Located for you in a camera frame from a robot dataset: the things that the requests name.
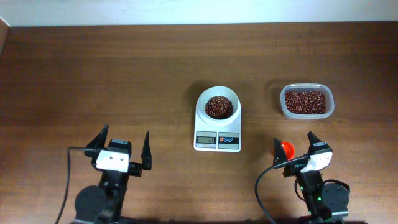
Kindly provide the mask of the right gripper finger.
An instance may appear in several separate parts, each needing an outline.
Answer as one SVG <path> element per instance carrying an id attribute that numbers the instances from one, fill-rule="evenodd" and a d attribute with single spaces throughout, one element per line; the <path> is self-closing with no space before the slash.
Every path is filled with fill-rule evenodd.
<path id="1" fill-rule="evenodd" d="M 316 146 L 318 143 L 320 143 L 320 139 L 313 132 L 309 131 L 307 136 L 312 146 Z"/>
<path id="2" fill-rule="evenodd" d="M 282 141 L 277 138 L 274 138 L 274 158 L 273 158 L 273 167 L 277 168 L 281 164 L 288 161 L 287 155 L 282 146 Z"/>

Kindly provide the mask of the orange plastic measuring scoop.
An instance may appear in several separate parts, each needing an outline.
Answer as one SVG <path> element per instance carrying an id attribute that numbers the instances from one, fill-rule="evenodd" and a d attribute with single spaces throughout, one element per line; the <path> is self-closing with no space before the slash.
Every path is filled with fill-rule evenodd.
<path id="1" fill-rule="evenodd" d="M 281 146 L 284 150 L 284 160 L 292 160 L 294 158 L 294 154 L 295 154 L 295 148 L 294 146 L 287 142 L 287 141 L 282 141 L 281 142 Z"/>

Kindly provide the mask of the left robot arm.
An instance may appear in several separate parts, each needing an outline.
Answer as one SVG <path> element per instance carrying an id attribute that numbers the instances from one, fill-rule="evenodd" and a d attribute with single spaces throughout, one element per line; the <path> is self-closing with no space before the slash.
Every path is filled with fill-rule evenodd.
<path id="1" fill-rule="evenodd" d="M 140 177 L 144 170 L 152 169 L 149 132 L 144 138 L 142 161 L 131 162 L 131 142 L 112 139 L 106 145 L 108 129 L 104 125 L 83 150 L 94 169 L 101 172 L 101 178 L 97 185 L 85 187 L 76 196 L 73 223 L 120 223 L 129 178 Z"/>

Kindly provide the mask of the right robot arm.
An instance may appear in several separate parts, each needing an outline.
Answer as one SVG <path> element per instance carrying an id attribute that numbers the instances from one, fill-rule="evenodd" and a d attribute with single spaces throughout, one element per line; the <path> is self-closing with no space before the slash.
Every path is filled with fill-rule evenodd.
<path id="1" fill-rule="evenodd" d="M 296 178 L 295 188 L 300 189 L 309 213 L 299 218 L 300 223 L 343 223 L 348 216 L 350 187 L 339 180 L 322 179 L 320 171 L 330 165 L 333 150 L 311 131 L 307 136 L 308 152 L 293 159 L 275 138 L 273 167 L 283 168 L 285 178 Z"/>

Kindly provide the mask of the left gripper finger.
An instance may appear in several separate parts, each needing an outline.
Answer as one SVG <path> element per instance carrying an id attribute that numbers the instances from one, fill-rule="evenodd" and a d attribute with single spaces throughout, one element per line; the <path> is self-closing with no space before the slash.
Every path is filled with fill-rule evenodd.
<path id="1" fill-rule="evenodd" d="M 99 134 L 94 137 L 92 141 L 90 141 L 87 145 L 86 148 L 90 149 L 99 149 L 99 148 L 104 148 L 105 142 L 106 142 L 106 137 L 108 135 L 108 129 L 109 125 L 105 124 Z"/>
<path id="2" fill-rule="evenodd" d="M 148 131 L 146 132 L 146 136 L 144 139 L 141 159 L 142 159 L 142 170 L 152 170 L 152 154 L 150 151 Z"/>

